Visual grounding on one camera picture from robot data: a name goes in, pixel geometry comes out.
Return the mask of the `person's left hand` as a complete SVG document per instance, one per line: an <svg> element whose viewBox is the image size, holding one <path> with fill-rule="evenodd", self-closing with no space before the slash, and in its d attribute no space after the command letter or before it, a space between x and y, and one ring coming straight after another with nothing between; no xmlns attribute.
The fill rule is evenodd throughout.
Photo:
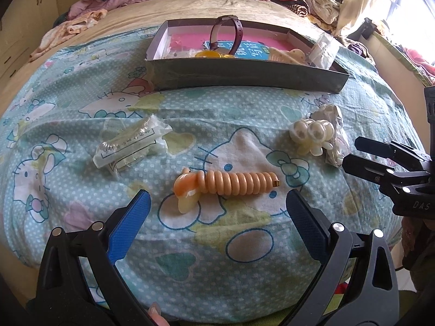
<svg viewBox="0 0 435 326"><path fill-rule="evenodd" d="M157 326L170 326L169 322L161 315L161 308L157 302L151 304L147 313Z"/></svg>

